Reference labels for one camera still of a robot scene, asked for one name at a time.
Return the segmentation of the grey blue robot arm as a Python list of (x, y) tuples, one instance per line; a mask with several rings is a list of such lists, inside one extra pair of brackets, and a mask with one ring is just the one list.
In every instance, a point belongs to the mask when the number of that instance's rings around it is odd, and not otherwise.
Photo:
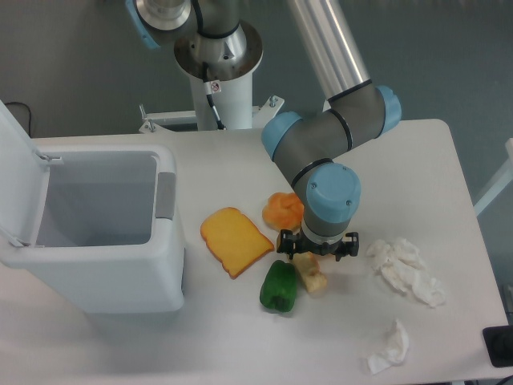
[(282, 229), (277, 250), (354, 256), (359, 239), (348, 225), (360, 201), (355, 172), (335, 159), (378, 138), (402, 118), (394, 92), (373, 84), (336, 1), (291, 1), (288, 7), (325, 95), (327, 109), (305, 120), (274, 102), (252, 105), (252, 74), (263, 56), (261, 37), (240, 17), (236, 1), (129, 1), (146, 47), (173, 42), (188, 76), (201, 131), (253, 128), (266, 119), (261, 141), (304, 205), (296, 231)]

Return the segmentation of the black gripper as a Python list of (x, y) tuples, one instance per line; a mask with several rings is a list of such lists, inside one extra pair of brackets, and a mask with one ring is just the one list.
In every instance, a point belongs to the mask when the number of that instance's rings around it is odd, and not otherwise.
[(292, 230), (281, 229), (277, 237), (276, 251), (286, 254), (288, 257), (294, 257), (296, 252), (311, 252), (321, 256), (332, 254), (336, 261), (340, 261), (344, 257), (356, 257), (358, 255), (359, 233), (346, 233), (340, 241), (333, 244), (326, 241), (318, 244), (307, 237), (300, 237), (299, 233), (294, 233)]

